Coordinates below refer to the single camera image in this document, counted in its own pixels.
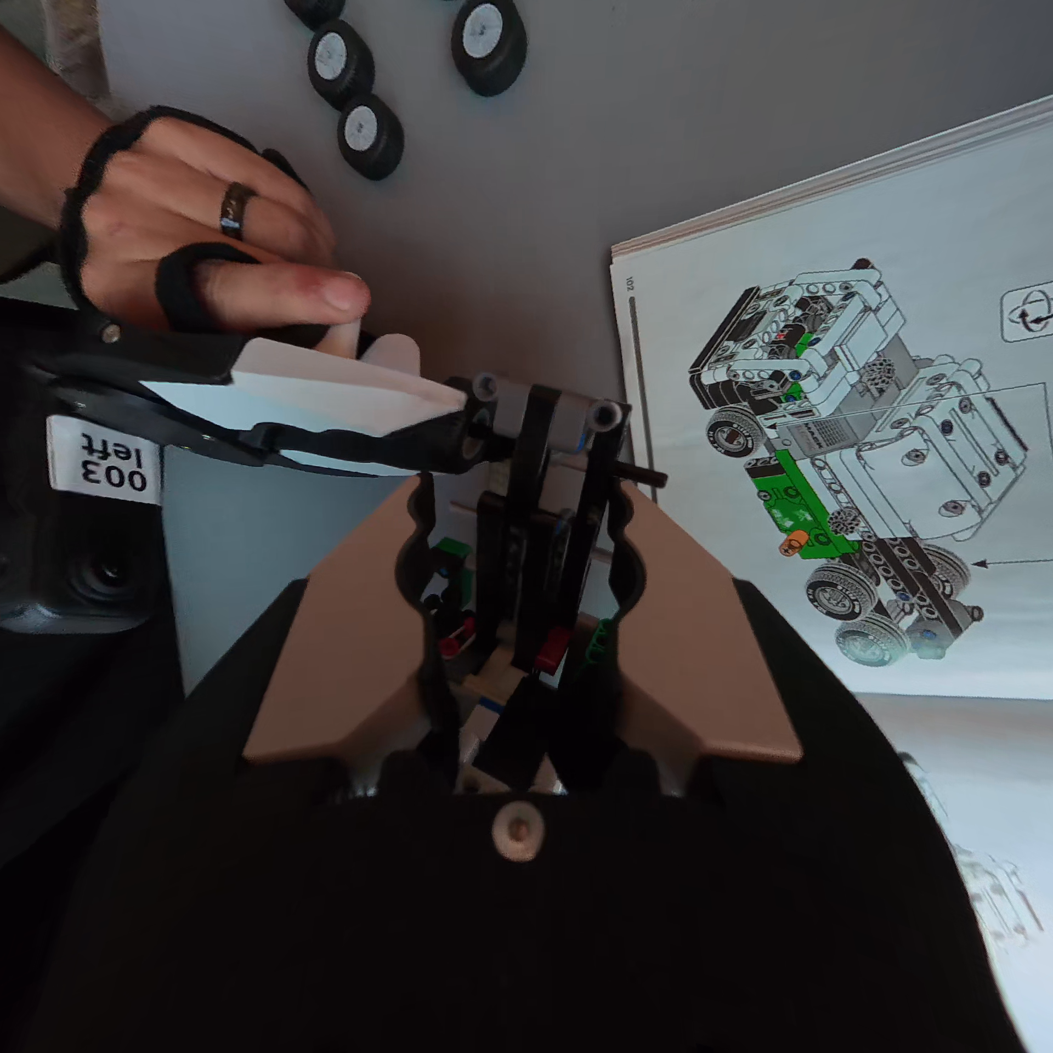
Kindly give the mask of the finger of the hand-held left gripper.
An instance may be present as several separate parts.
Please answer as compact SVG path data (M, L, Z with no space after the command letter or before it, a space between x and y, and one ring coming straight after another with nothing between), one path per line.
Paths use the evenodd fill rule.
M377 438L466 408L465 392L421 376L418 344L401 334L376 339L360 359L257 337L227 384L143 384L170 405L242 432L272 423Z
M428 472L460 475L481 459L481 420L449 414L386 436L347 428L320 432L289 424L260 423L245 432L245 443L270 463L323 473L408 476Z

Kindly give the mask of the person's left hand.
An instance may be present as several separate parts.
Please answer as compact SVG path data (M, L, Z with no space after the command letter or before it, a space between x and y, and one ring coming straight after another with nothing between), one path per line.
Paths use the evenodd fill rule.
M312 194L256 151L162 117L103 168L83 211L86 300L114 321L166 330L162 259L219 244L252 258L191 266L191 299L220 332L361 321L366 283L337 267L334 231Z

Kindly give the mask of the white lego truck model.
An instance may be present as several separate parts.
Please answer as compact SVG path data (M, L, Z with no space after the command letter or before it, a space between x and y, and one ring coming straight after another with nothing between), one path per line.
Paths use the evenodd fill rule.
M625 540L633 510L625 482L665 476L620 460L631 408L589 400L558 428L571 395L533 386L514 396L490 379L454 418L458 462L506 462L506 492L475 506L474 605L464 564L414 539L405 567L446 577L438 599L417 596L424 660L417 675L428 734L417 752L465 808L493 804L501 826L538 836L554 814L659 799L650 753L625 744L629 682L620 669L625 615L645 571Z

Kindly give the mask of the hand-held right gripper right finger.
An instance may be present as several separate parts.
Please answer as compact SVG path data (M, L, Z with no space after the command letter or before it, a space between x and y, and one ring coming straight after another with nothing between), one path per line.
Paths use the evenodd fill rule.
M609 504L616 734L686 792L699 761L796 764L803 749L732 574L632 483Z

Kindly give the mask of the lego instruction booklet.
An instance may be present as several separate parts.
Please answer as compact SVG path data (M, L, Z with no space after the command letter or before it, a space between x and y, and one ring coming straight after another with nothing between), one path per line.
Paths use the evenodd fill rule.
M1051 99L612 251L631 443L803 758L715 761L793 1050L1042 1051Z

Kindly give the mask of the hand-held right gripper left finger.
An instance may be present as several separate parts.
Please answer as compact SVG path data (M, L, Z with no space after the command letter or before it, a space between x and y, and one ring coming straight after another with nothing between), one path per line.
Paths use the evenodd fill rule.
M309 574L244 746L256 764L335 758L356 778L422 746L450 778L457 704L422 602L435 483L403 481Z

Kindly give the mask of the person's left forearm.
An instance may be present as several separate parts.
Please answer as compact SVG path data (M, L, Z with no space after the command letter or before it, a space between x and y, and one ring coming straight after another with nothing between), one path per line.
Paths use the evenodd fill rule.
M1 203L49 231L112 121L1 29Z

